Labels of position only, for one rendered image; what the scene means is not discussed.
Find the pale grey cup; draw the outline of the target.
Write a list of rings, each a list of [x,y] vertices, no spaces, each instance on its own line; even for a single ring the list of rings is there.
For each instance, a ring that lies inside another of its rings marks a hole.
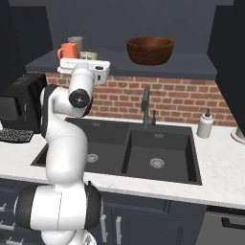
[[[79,52],[82,51],[82,40],[83,40],[82,36],[70,36],[68,38],[69,42],[73,42],[73,43],[77,44],[77,49],[78,49]]]

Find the dark grey tap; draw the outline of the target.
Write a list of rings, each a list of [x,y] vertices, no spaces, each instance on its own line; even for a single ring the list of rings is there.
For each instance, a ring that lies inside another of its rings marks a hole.
[[[149,87],[147,86],[144,89],[144,96],[141,104],[141,109],[144,112],[143,116],[143,127],[148,128],[150,125],[154,125],[156,123],[156,117],[153,117],[152,119],[149,118],[148,111],[149,111]]]

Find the brown wooden bowl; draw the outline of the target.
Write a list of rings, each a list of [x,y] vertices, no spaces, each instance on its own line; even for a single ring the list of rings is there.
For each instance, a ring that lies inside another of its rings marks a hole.
[[[130,60],[140,65],[162,65],[172,55],[174,41],[163,37],[135,37],[126,41]]]

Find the dark cabinet door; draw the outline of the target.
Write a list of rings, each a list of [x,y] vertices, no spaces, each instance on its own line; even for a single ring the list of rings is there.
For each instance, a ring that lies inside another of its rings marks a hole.
[[[216,7],[208,57],[217,71],[216,84],[245,134],[245,0]]]
[[[45,6],[11,7],[0,0],[0,92],[26,72],[26,65],[53,49]]]

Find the dark base cupboard door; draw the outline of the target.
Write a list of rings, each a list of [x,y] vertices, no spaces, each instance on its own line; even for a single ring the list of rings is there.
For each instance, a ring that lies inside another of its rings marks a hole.
[[[102,242],[100,221],[99,221],[99,225],[96,228],[90,229],[89,232],[96,239],[97,245],[113,245],[111,210],[107,206],[104,206],[101,215],[103,214],[106,214],[107,242],[106,243]]]
[[[164,218],[141,212],[113,210],[115,245],[117,216],[122,218],[122,245],[170,245],[167,222]]]

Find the dark open wall cabinet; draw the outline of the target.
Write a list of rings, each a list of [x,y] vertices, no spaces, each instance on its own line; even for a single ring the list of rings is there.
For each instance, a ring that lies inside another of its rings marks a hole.
[[[53,47],[71,35],[83,47],[111,62],[116,76],[215,78],[207,56],[214,0],[21,0],[47,11]],[[160,36],[174,41],[170,60],[159,66],[133,63],[126,51],[132,37]]]

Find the white soap dispenser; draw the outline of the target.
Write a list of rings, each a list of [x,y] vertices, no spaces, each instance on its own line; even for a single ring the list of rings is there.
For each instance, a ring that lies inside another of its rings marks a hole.
[[[202,139],[208,139],[212,131],[213,118],[210,108],[201,116],[196,135]]]

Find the dark speckled mat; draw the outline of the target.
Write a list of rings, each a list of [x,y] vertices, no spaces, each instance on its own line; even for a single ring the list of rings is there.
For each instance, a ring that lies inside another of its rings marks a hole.
[[[16,130],[4,128],[0,130],[0,142],[10,144],[25,144],[33,137],[32,130]]]

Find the orange mug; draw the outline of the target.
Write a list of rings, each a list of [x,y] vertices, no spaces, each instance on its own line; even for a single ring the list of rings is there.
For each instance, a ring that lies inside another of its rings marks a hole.
[[[77,44],[74,42],[63,43],[57,50],[57,59],[61,60],[63,57],[78,58]]]

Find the small clear glass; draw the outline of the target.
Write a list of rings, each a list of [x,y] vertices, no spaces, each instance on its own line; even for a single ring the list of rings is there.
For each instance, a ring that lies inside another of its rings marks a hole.
[[[98,54],[94,52],[80,52],[79,57],[81,59],[96,60],[98,58]]]

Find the dark drawer stack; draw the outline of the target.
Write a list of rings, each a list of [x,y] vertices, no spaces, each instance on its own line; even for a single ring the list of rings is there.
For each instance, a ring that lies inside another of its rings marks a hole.
[[[19,192],[34,183],[0,178],[0,207],[7,203],[5,212],[0,212],[0,223],[12,225],[14,223],[13,207]],[[6,241],[12,237],[15,241],[24,239],[23,245],[45,245],[39,231],[23,229],[15,224],[14,231],[0,230],[0,245],[7,245]]]

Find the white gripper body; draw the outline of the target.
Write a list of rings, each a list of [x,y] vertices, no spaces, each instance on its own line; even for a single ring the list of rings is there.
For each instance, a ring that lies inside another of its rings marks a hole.
[[[72,72],[76,65],[86,64],[88,68],[95,74],[98,73],[109,73],[110,62],[103,60],[90,60],[90,59],[79,59],[79,58],[67,58],[64,57],[59,62],[57,70],[60,73]]]

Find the black microwave oven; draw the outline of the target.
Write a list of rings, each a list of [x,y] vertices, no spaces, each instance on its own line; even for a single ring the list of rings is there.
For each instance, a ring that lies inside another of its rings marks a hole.
[[[0,92],[0,123],[4,128],[40,133],[40,94],[47,86],[44,74],[27,73]]]

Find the grey dishwasher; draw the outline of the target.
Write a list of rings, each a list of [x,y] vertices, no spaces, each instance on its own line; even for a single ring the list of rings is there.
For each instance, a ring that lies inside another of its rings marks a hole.
[[[196,245],[245,245],[245,231],[224,228],[222,217],[245,220],[245,210],[208,206]]]

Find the black double sink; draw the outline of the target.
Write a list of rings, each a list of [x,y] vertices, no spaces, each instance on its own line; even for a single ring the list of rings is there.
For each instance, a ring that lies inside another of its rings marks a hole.
[[[201,185],[192,129],[135,122],[67,120],[88,139],[87,172]]]

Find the white round appliance base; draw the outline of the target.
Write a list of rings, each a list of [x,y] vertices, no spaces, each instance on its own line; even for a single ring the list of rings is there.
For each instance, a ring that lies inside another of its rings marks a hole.
[[[235,141],[245,145],[245,136],[243,135],[239,127],[232,130],[231,136]]]

